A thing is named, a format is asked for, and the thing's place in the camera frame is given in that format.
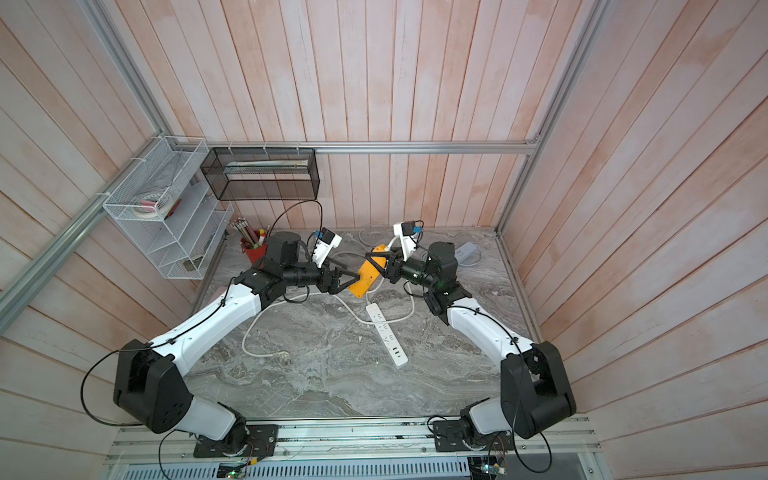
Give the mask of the yellow power strip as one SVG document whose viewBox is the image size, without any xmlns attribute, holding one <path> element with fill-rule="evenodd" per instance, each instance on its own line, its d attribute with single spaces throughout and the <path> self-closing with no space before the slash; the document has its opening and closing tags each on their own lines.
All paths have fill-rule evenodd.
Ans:
<svg viewBox="0 0 768 480">
<path fill-rule="evenodd" d="M 386 259 L 384 257 L 374 256 L 373 262 L 377 264 L 377 267 L 369 260 L 364 261 L 358 270 L 360 279 L 349 287 L 349 291 L 357 298 L 365 296 L 386 267 Z"/>
</svg>

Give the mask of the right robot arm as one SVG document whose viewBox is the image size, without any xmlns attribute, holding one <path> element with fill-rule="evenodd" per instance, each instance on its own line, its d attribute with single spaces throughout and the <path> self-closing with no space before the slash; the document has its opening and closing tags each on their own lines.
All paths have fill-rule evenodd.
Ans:
<svg viewBox="0 0 768 480">
<path fill-rule="evenodd" d="M 430 312 L 499 368 L 500 395 L 461 413 L 467 438 L 512 431 L 529 439 L 576 413 L 558 349 L 520 336 L 484 309 L 458 280 L 453 244 L 433 243 L 424 260 L 407 259 L 401 251 L 370 252 L 366 259 L 392 283 L 404 280 L 421 286 Z"/>
</svg>

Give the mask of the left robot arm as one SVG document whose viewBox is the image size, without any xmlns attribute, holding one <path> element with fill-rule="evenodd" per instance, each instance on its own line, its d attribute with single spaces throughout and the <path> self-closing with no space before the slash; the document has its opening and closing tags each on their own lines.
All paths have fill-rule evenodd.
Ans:
<svg viewBox="0 0 768 480">
<path fill-rule="evenodd" d="M 265 254 L 236 276 L 220 295 L 182 324 L 147 343 L 134 340 L 118 354 L 114 403 L 154 433 L 181 430 L 222 440 L 238 416 L 219 403 L 196 398 L 184 377 L 194 364 L 244 321 L 281 298 L 290 287 L 314 287 L 337 294 L 358 274 L 332 267 L 328 256 L 341 236 L 322 229 L 308 248 L 294 232 L 266 241 Z"/>
</svg>

